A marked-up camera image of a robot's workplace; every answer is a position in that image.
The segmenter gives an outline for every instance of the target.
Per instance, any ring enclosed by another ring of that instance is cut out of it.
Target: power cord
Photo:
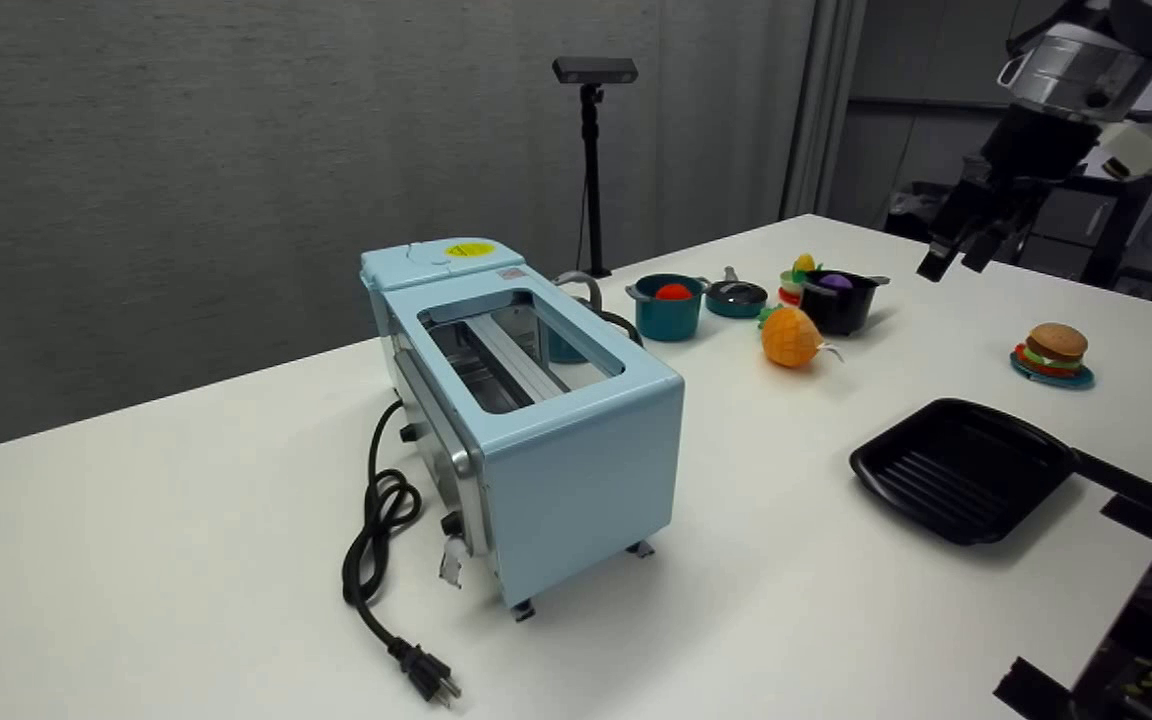
[[[394,638],[375,612],[371,601],[384,586],[390,573],[390,544],[421,522],[421,492],[408,485],[405,471],[382,468],[375,471],[375,453],[384,426],[394,414],[405,404],[390,404],[384,416],[375,422],[371,446],[369,446],[369,492],[364,492],[364,530],[347,544],[346,563],[339,563],[339,586],[346,586],[346,605],[359,612],[369,631],[390,650],[390,656],[402,664],[402,673],[412,682],[412,688],[426,701],[456,701],[461,688],[453,682],[453,668],[426,652],[421,646],[408,646],[405,638]]]

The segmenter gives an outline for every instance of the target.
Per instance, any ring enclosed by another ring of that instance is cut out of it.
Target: table
[[[437,582],[441,530],[396,541],[382,615],[441,652],[453,718],[1012,718],[1029,656],[1074,685],[1152,559],[1074,482],[1007,544],[951,548],[881,511],[847,453],[933,395],[986,399],[1152,482],[1152,304],[994,264],[917,276],[922,246],[800,216],[616,273],[744,280],[815,251],[886,273],[871,329],[795,378],[704,318],[653,346],[689,380],[677,522],[518,626],[483,573]],[[1088,331],[1094,394],[1007,368],[1040,322]],[[433,718],[339,605],[382,346],[0,446],[0,718]],[[433,496],[396,439],[384,462]]]

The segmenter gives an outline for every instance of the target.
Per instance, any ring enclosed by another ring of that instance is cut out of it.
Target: toaster
[[[684,380],[500,239],[359,258],[408,439],[500,601],[534,601],[672,522]]]

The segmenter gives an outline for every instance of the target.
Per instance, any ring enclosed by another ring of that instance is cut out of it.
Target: gray wall
[[[843,155],[828,213],[881,223],[911,181],[951,186],[1007,95],[994,84],[1005,39],[1061,0],[868,0]]]
[[[812,0],[0,0],[0,439],[369,338],[357,251],[612,262],[778,221]]]

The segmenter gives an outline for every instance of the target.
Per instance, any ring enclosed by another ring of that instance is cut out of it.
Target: black pole
[[[612,276],[604,264],[604,210],[602,210],[602,99],[604,99],[602,84],[580,84],[589,276]]]

